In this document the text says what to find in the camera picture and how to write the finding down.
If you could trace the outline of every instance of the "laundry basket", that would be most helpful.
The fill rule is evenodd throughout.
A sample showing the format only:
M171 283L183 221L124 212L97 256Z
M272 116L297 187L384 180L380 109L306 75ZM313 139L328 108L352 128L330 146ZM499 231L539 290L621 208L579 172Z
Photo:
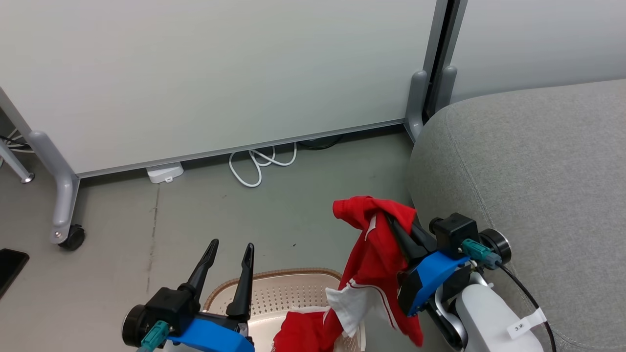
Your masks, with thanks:
M274 336L280 331L287 311L311 306L328 306L326 288L337 288L341 275L330 269L306 268L261 272L252 284L252 314L248 321L249 335L256 352L272 352ZM207 299L204 311L226 314L239 279L232 279L216 288ZM340 336L335 352L365 351L365 326L359 326L353 338Z

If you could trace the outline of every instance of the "black cable on floor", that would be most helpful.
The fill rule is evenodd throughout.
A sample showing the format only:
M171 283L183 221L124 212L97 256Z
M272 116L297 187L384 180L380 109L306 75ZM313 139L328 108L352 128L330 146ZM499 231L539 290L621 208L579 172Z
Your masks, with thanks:
M328 143L327 145L321 145L321 146L310 145L310 144L306 144L304 142L298 142L298 145L301 146L302 148L308 149L308 150L324 150L324 149L328 149L328 148L332 147L333 145L337 144L342 138L344 138L344 136L343 135L339 135L331 143Z
M509 275L509 277L515 282L515 284L520 287L520 289L524 292L528 299L530 299L530 302L535 306L535 309L539 309L539 304L537 303L533 295L530 294L530 291L528 291L526 286L524 286L524 284L522 284L521 281L509 269L502 265L501 262L496 262L496 265L500 269L502 269L502 271L504 271L507 275ZM554 341L554 334L552 333L552 328L550 327L550 324L545 321L543 325L546 327L546 331L548 331L548 337L550 337L550 346L552 347L552 352L557 352L557 344Z
M30 147L31 147L30 145L28 145L28 144L26 144L26 143L18 142L18 141L16 141L16 140L12 140L12 139L10 139L10 138L6 138L5 136L0 136L0 139L3 139L3 140L5 140L5 141L7 141L7 142L11 142L11 143L14 143L14 144L19 144L19 145L22 145L22 146L24 146L24 147L28 147L28 148L30 148Z

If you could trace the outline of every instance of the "metal foot stand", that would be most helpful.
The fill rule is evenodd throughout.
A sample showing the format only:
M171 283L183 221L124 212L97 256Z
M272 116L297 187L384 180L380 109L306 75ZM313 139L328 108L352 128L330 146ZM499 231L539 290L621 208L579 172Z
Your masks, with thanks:
M19 162L15 154L13 154L11 149L9 149L9 147L2 142L0 142L0 157L2 157L4 161L13 169L13 171L15 171L23 184L27 184L35 178L35 174L28 172L24 165Z
M76 234L76 227L70 231L70 222L78 194L80 179L74 174L69 164L65 161L59 150L54 146L47 134L39 131L29 133L30 146L33 148L43 165L48 169L56 181L56 203L52 216L52 231L50 242L59 244L66 249L78 248L85 238L85 232L80 230L72 243L66 242L69 235Z
M417 71L411 77L411 87L409 88L409 100L406 103L406 113L404 114L404 127L415 143L415 138L424 127L422 121L422 110L428 89L428 73L424 70Z
M452 99L452 89L456 80L457 69L455 66L446 66L441 70L441 79L439 81L439 89L437 92L437 101L435 102L435 111L437 112L450 105Z

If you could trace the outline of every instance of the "basket rim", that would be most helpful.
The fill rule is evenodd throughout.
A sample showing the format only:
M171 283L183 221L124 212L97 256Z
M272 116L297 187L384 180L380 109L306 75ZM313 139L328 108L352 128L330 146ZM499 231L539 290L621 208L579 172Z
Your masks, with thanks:
M332 269L326 269L324 267L303 267L300 269L282 269L282 270L273 270L273 271L264 271L252 276L252 280L258 279L267 279L268 277L275 276L285 276L285 275L294 275L294 274L325 274L328 276L332 276L337 280L341 281L341 274L338 271ZM220 294L226 288L233 286L239 283L239 278L231 279L226 281L225 283L217 286L216 289L208 295L207 301L204 304L204 310L208 311L208 308L211 306L215 298L218 294Z

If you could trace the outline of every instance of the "gray fabric upholstery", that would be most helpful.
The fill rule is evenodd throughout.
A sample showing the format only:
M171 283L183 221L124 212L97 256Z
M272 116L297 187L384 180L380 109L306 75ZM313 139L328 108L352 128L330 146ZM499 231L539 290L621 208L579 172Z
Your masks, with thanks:
M507 236L559 351L626 351L626 80L448 106L409 169L423 224L459 212ZM502 272L488 279L519 316L534 311Z

